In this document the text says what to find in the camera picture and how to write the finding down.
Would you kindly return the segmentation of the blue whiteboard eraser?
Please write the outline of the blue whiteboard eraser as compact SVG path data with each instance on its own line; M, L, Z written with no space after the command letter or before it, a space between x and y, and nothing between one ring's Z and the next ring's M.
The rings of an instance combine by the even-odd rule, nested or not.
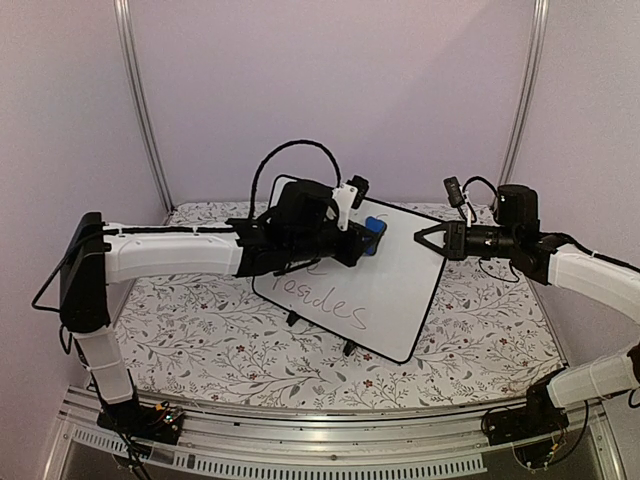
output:
M365 221L365 228L368 231L365 254L374 256L377 253L379 243L387 230L385 221L373 216L369 216Z

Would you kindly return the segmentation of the small black-framed whiteboard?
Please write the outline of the small black-framed whiteboard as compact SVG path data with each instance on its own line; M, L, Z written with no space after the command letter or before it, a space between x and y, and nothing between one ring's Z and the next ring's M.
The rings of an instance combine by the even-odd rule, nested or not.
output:
M415 242L438 219L365 199L351 214L387 226L373 256L346 267L332 258L284 276L252 281L255 294L396 364L410 360L444 271L442 256Z

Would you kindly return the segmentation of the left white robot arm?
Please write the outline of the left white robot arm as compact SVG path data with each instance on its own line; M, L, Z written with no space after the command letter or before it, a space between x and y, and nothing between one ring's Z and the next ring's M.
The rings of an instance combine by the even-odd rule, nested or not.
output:
M364 193L353 184L331 188L295 180L263 214L209 226L126 226L107 224L98 212L85 214L61 262L59 317L111 419L128 434L149 423L146 408L133 400L134 382L111 325L108 285L191 273L284 275L324 258L354 267L373 254L384 232L352 220Z

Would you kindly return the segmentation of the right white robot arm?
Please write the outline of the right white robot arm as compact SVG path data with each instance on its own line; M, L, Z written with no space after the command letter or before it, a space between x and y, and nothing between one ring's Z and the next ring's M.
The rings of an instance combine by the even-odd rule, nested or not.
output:
M494 195L494 225L447 221L417 231L415 242L451 261L506 259L529 280L578 294L633 322L639 320L638 268L590 250L566 233L542 231L533 189L505 184ZM638 388L639 346L631 344L531 385L517 427L524 435L537 436L554 422L556 411Z

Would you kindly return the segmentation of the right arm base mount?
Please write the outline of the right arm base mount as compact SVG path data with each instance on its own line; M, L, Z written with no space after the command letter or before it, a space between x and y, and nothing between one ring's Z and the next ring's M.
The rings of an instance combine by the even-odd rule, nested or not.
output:
M568 416L545 396L529 396L520 407L489 409L480 428L491 446L551 434L569 426Z

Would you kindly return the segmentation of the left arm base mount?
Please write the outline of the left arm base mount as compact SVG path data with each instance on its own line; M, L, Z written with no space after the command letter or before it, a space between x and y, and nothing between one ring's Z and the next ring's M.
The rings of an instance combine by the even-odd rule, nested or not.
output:
M184 409L164 401L154 406L133 398L118 404L102 403L97 425L103 429L157 443L177 445L180 439Z

